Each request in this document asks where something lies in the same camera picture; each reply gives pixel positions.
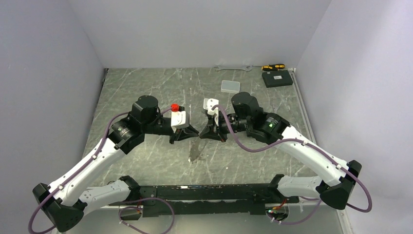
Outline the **metal keyring disc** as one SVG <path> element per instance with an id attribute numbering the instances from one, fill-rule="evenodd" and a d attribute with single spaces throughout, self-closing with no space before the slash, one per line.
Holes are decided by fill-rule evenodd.
<path id="1" fill-rule="evenodd" d="M 207 141 L 199 137 L 191 141 L 190 148 L 189 148 L 189 155 L 188 155 L 188 161 L 190 163 L 193 163 L 199 157 L 201 157 L 206 144 L 207 144 Z"/>

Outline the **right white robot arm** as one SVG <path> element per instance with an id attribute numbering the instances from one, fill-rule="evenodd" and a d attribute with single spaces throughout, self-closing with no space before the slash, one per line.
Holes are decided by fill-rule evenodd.
<path id="1" fill-rule="evenodd" d="M 310 141 L 288 120 L 276 113 L 263 110 L 257 99 L 247 92 L 235 94 L 231 103 L 234 113 L 228 114 L 217 99 L 206 98 L 204 110 L 207 125 L 200 138 L 221 142 L 227 136 L 245 132 L 248 137 L 266 146 L 261 149 L 242 149 L 250 153 L 276 147 L 306 165 L 316 173 L 313 177 L 274 176 L 268 189 L 269 198 L 281 202 L 286 197 L 318 198 L 326 205 L 343 210 L 349 206 L 349 197 L 358 182 L 362 165 L 356 161 L 340 159 Z"/>

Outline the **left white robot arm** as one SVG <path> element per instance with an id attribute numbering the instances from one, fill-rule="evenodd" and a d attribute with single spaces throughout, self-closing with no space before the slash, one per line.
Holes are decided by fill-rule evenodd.
<path id="1" fill-rule="evenodd" d="M 114 116 L 98 144 L 78 164 L 59 179 L 33 189 L 37 211 L 43 211 L 53 228 L 63 233 L 103 206 L 116 202 L 135 204 L 141 198 L 141 187 L 128 175 L 107 186 L 90 188 L 90 184 L 143 143 L 148 134 L 168 136 L 170 144 L 199 135 L 183 106 L 172 104 L 169 111 L 171 117 L 164 117 L 157 98 L 144 95 L 129 112 Z"/>

